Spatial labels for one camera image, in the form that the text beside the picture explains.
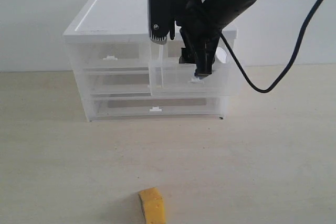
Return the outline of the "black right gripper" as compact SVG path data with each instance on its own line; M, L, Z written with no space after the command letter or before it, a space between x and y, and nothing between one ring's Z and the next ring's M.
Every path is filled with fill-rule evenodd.
M196 64L195 76L209 76L219 43L223 0L174 0L174 19L184 47L179 64ZM195 51L195 58L190 51Z

